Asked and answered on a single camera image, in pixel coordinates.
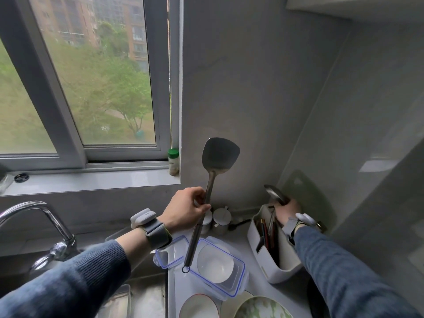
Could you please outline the person's left hand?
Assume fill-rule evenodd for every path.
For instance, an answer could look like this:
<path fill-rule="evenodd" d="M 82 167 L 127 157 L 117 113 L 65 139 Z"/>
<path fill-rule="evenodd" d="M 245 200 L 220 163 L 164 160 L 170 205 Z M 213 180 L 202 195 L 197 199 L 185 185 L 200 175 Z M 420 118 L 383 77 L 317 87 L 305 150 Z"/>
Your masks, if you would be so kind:
<path fill-rule="evenodd" d="M 202 218 L 196 218 L 194 205 L 204 204 L 205 190 L 202 187 L 187 187 L 178 190 L 162 215 L 158 217 L 169 231 L 175 234 L 180 231 L 192 229 L 198 222 L 203 223 Z"/>

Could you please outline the person's right hand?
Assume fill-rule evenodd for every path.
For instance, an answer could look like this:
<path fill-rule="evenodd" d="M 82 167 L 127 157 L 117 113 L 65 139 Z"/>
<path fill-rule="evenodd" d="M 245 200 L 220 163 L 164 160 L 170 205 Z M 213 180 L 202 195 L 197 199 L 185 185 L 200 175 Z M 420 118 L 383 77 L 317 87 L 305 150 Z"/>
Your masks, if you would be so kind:
<path fill-rule="evenodd" d="M 286 225 L 290 218 L 296 218 L 296 213 L 302 213 L 301 206 L 295 199 L 290 200 L 286 205 L 281 205 L 274 201 L 273 206 L 275 208 L 275 216 L 282 226 Z"/>

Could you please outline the steel ladle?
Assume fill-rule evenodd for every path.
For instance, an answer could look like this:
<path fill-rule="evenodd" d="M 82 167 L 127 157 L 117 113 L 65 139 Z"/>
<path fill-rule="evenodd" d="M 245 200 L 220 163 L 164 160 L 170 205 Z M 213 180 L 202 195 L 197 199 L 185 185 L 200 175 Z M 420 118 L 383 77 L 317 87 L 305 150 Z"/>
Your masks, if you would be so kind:
<path fill-rule="evenodd" d="M 269 184 L 265 184 L 264 188 L 266 190 L 266 192 L 268 192 L 268 194 L 270 195 L 270 197 L 277 201 L 280 205 L 285 206 L 290 202 L 289 197 L 285 196 L 277 187 L 269 185 Z M 268 224 L 268 228 L 267 228 L 267 233 L 268 233 L 268 238 L 271 238 L 271 235 L 273 235 L 273 225 L 275 222 L 275 208 L 272 207 L 272 211 L 271 211 L 271 218 Z"/>

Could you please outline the steel spatula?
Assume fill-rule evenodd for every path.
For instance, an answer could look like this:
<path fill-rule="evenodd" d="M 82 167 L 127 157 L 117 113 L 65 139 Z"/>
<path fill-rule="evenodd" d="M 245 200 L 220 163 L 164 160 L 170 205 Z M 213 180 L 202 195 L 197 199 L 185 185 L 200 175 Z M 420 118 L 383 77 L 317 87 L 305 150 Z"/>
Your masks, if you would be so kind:
<path fill-rule="evenodd" d="M 210 197 L 216 177 L 230 170 L 236 162 L 239 154 L 239 146 L 228 139 L 214 137 L 209 138 L 206 141 L 202 154 L 202 165 L 208 172 L 209 180 L 206 187 L 206 193 L 203 198 L 204 204 L 210 203 Z M 193 230 L 188 250 L 184 258 L 182 268 L 183 273 L 190 272 L 190 267 L 201 235 L 204 218 L 205 215 L 202 215 Z"/>

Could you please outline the person's right forearm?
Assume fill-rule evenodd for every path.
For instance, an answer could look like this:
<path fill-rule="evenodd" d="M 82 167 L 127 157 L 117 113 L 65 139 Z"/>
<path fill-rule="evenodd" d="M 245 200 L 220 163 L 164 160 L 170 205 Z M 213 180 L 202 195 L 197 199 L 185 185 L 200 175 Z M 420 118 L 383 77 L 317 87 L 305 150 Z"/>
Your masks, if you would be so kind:
<path fill-rule="evenodd" d="M 331 318 L 424 318 L 367 265 L 318 230 L 298 224 L 293 240 Z"/>

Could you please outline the small white seasoning jar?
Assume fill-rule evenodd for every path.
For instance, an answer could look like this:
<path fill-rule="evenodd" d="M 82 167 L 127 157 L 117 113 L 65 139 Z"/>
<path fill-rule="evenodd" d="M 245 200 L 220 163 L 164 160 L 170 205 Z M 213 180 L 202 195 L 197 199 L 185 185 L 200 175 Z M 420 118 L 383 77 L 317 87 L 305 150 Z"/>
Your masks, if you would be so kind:
<path fill-rule="evenodd" d="M 201 235 L 206 235 L 209 232 L 212 226 L 212 222 L 213 222 L 213 213 L 210 209 L 205 213 L 202 229 L 201 229 Z"/>

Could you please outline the large white seasoning jar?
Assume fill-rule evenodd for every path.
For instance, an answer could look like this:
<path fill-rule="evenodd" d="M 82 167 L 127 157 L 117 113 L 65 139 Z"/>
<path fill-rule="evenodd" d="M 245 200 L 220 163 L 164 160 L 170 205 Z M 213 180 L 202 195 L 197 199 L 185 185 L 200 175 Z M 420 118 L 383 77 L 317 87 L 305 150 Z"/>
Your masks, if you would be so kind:
<path fill-rule="evenodd" d="M 218 208 L 213 212 L 212 232 L 215 235 L 224 235 L 229 230 L 231 222 L 231 213 L 229 207 Z"/>

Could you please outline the translucent grey cutting board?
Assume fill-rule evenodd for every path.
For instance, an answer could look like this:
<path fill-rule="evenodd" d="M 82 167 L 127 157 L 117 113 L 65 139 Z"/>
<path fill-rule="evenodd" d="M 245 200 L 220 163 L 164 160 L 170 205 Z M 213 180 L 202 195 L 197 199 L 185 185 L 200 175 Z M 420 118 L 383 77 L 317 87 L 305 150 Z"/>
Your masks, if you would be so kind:
<path fill-rule="evenodd" d="M 336 211 L 329 199 L 301 170 L 292 171 L 282 186 L 282 193 L 297 200 L 304 213 L 324 226 L 328 235 L 337 223 Z"/>

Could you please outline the white utensil holder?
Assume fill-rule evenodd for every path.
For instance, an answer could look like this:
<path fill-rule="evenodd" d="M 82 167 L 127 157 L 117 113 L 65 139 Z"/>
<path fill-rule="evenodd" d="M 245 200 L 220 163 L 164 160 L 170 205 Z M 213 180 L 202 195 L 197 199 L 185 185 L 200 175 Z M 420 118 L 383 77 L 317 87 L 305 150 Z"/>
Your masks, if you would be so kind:
<path fill-rule="evenodd" d="M 301 268 L 302 264 L 294 251 L 294 248 L 288 243 L 286 236 L 284 235 L 281 226 L 278 224 L 278 221 L 275 220 L 275 223 L 278 224 L 278 248 L 279 248 L 279 265 L 277 265 L 269 252 L 263 246 L 260 251 L 256 252 L 256 247 L 259 243 L 259 233 L 257 231 L 255 221 L 263 218 L 266 222 L 266 227 L 268 227 L 271 211 L 271 204 L 263 204 L 259 209 L 258 213 L 255 214 L 250 223 L 247 239 L 249 245 L 252 249 L 254 257 L 264 274 L 266 280 L 270 284 L 278 284 L 285 282 L 295 273 L 297 273 Z"/>

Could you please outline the clear lid with blue seal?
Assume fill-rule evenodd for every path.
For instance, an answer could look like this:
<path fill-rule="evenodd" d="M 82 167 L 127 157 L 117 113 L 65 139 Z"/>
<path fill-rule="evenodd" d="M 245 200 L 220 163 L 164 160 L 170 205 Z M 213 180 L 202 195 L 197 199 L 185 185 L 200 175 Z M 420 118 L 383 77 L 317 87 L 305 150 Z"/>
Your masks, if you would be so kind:
<path fill-rule="evenodd" d="M 184 261 L 189 246 L 189 241 L 182 235 L 162 249 L 157 249 L 153 256 L 153 262 L 162 269 L 170 269 Z"/>

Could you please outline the plain white bowl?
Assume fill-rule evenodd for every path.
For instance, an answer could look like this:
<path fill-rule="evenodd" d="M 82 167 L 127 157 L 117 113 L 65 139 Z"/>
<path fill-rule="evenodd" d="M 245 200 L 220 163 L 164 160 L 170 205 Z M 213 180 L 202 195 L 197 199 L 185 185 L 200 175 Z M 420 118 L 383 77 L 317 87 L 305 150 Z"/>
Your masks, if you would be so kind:
<path fill-rule="evenodd" d="M 206 244 L 197 256 L 198 273 L 212 283 L 223 283 L 234 269 L 234 258 L 223 245 Z"/>

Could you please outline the white bowl with red rim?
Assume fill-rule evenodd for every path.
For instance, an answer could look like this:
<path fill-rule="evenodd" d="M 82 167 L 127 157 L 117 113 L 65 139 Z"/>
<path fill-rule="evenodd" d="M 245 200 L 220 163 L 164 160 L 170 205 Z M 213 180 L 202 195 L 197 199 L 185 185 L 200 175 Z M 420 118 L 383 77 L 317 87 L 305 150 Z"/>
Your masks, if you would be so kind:
<path fill-rule="evenodd" d="M 194 294 L 181 307 L 178 318 L 220 318 L 215 302 L 205 294 Z"/>

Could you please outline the cream plate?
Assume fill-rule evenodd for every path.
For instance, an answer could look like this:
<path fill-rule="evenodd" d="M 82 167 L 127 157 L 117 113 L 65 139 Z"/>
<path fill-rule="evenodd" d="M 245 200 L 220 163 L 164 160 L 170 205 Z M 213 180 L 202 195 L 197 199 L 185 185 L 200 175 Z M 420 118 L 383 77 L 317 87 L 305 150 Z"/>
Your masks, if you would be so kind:
<path fill-rule="evenodd" d="M 253 294 L 244 290 L 234 298 L 223 301 L 220 307 L 220 318 L 235 318 L 238 308 L 248 299 L 253 298 Z"/>

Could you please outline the chrome faucet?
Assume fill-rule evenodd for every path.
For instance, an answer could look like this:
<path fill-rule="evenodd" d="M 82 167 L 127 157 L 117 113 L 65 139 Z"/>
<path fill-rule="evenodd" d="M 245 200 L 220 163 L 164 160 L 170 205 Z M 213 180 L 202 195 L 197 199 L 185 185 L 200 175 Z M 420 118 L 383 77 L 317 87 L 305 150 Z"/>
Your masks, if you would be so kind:
<path fill-rule="evenodd" d="M 66 227 L 64 222 L 53 210 L 53 208 L 45 202 L 28 201 L 8 208 L 7 210 L 0 213 L 0 227 L 14 215 L 29 210 L 41 211 L 49 219 L 50 223 L 53 224 L 62 237 L 62 241 L 56 243 L 49 250 L 49 253 L 46 256 L 43 256 L 34 262 L 29 270 L 30 273 L 39 273 L 42 270 L 48 269 L 51 262 L 65 262 L 80 254 L 80 251 L 77 247 L 76 236 L 72 234 L 71 231 Z"/>

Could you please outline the grey sliding window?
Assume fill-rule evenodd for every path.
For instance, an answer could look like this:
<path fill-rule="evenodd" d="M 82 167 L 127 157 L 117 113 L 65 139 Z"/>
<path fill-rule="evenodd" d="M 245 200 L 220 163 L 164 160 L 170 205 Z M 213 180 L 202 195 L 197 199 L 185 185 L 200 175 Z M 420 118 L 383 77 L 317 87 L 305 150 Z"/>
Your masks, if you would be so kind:
<path fill-rule="evenodd" d="M 0 169 L 165 161 L 169 9 L 169 0 L 0 0 Z"/>

